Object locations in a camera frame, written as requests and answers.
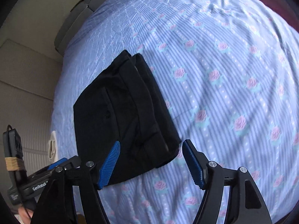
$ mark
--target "metal bolt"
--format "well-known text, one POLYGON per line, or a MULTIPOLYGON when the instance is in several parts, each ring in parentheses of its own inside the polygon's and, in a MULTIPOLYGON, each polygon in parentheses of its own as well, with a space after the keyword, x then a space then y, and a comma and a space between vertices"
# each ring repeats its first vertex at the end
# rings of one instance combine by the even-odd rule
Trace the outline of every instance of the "metal bolt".
POLYGON ((60 173, 62 170, 63 170, 63 168, 62 168, 61 166, 58 166, 58 167, 55 169, 55 171, 58 172, 58 173, 60 173))
POLYGON ((87 167, 92 167, 94 164, 95 164, 95 163, 94 163, 93 161, 88 161, 88 162, 86 163, 86 166, 87 166, 87 167))
POLYGON ((245 168, 245 167, 240 167, 240 171, 241 171, 242 173, 246 173, 246 172, 247 172, 247 168, 245 168))
POLYGON ((215 163, 214 161, 211 161, 211 162, 209 162, 209 165, 210 165, 211 167, 216 167, 216 166, 217 166, 217 163, 215 163))

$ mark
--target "wall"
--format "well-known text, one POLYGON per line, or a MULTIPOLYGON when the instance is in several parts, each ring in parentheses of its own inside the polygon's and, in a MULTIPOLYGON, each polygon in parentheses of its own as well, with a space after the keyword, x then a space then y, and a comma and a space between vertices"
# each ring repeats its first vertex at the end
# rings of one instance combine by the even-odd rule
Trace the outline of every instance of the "wall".
MULTIPOLYGON (((54 90, 62 64, 6 40, 0 47, 0 133, 10 124, 21 137, 27 175, 49 164, 54 90)), ((0 192, 7 201, 10 179, 0 137, 0 192)))
POLYGON ((19 0, 0 29, 0 45, 5 39, 29 47, 62 62, 54 39, 79 0, 19 0))

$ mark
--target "black device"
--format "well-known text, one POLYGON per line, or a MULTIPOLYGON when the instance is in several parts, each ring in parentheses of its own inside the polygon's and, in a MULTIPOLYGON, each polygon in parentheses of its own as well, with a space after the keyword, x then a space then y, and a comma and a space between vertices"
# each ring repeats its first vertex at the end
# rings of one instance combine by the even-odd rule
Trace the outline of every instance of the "black device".
MULTIPOLYGON (((23 160, 21 138, 16 129, 3 133, 3 146, 5 158, 16 157, 23 160)), ((35 197, 40 195, 50 179, 56 166, 71 169, 80 166, 81 160, 78 156, 70 159, 60 159, 37 172, 27 176, 26 170, 8 171, 12 187, 7 191, 10 202, 13 205, 24 204, 30 210, 35 210, 35 197)))
MULTIPOLYGON (((4 141, 4 147, 15 147, 16 149, 12 152, 22 156, 21 141, 16 130, 8 133, 11 133, 16 140, 9 141, 9 144, 4 141)), ((198 152, 190 140, 183 142, 182 150, 194 183, 205 190, 193 224, 216 224, 224 186, 230 186, 225 224, 272 224, 262 195, 245 167, 240 167, 238 170, 222 168, 216 162, 209 161, 204 153, 198 152)), ((119 154, 115 156, 112 155, 113 166, 107 164, 107 168, 110 168, 108 178, 105 176, 107 171, 104 170, 102 174, 104 164, 100 166, 93 161, 81 162, 78 156, 74 156, 55 166, 52 165, 52 169, 45 167, 26 181, 22 181, 16 188, 21 195, 21 200, 30 199, 35 193, 41 192, 31 224, 77 224, 73 186, 79 186, 87 224, 110 224, 98 190, 102 188, 99 187, 101 179, 106 178, 105 182, 108 183, 119 154), (33 190, 36 185, 40 185, 36 189, 37 192, 33 190)), ((9 190, 9 193, 15 193, 13 188, 9 190)), ((2 196, 0 196, 0 208, 1 213, 5 211, 3 218, 7 222, 4 223, 8 221, 11 224, 18 223, 11 215, 2 196)))

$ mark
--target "folded black pants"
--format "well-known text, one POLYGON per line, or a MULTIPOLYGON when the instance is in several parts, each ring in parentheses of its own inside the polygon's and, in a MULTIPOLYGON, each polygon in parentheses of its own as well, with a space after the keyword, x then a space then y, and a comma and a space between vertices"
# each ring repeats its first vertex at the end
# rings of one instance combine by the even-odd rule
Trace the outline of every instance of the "folded black pants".
POLYGON ((144 58, 124 50, 74 104, 78 155, 101 166, 115 141, 121 153, 109 184, 173 160, 180 138, 144 58))

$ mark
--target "bedsheet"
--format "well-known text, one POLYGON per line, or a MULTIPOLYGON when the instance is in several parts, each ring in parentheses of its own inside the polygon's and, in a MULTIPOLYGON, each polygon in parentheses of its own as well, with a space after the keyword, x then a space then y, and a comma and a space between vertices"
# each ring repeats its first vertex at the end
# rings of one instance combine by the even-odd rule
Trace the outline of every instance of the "bedsheet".
MULTIPOLYGON (((259 0, 107 0, 65 52, 51 126, 59 157, 77 154, 80 93, 122 50, 141 53, 181 139, 224 167, 245 166, 274 223, 299 199, 298 40, 259 0)), ((202 196, 181 150, 100 191, 112 224, 192 223, 202 196)), ((74 197, 82 212, 77 188, 74 197)), ((227 200, 225 188, 218 224, 227 200)))

